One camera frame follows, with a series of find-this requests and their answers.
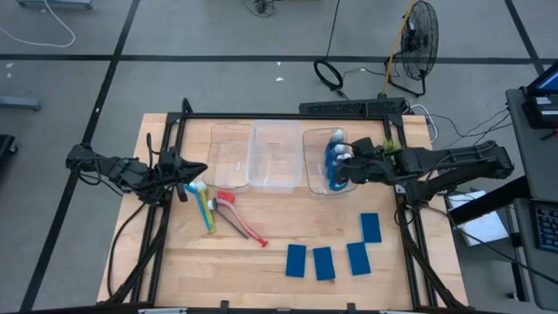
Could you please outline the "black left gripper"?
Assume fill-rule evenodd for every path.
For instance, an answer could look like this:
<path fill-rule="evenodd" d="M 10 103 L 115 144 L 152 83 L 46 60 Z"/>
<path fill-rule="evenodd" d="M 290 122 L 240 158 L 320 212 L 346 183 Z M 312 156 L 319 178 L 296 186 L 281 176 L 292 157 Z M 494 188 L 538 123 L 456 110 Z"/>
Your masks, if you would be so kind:
<path fill-rule="evenodd" d="M 160 185 L 153 192 L 152 202 L 167 202 L 167 196 L 173 189 L 176 190 L 181 202 L 188 201 L 184 187 L 181 186 L 178 179 L 181 161 L 177 150 L 175 148 L 168 148 L 159 152 L 150 150 L 150 161 L 153 161 L 154 155 L 159 156 L 158 162 L 153 166 L 153 169 Z M 197 161 L 182 160 L 182 166 L 186 168 L 183 171 L 185 178 L 196 178 L 208 169 L 207 164 Z"/>

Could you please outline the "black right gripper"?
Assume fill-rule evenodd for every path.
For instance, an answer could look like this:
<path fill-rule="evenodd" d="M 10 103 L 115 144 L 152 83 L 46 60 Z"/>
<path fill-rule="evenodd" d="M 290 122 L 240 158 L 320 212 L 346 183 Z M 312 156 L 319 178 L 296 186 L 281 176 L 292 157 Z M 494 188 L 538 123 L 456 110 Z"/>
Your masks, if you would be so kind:
<path fill-rule="evenodd" d="M 385 157 L 383 146 L 375 146 L 370 138 L 362 138 L 351 144 L 353 156 L 345 165 L 337 167 L 337 183 L 381 182 L 393 183 L 393 167 Z"/>

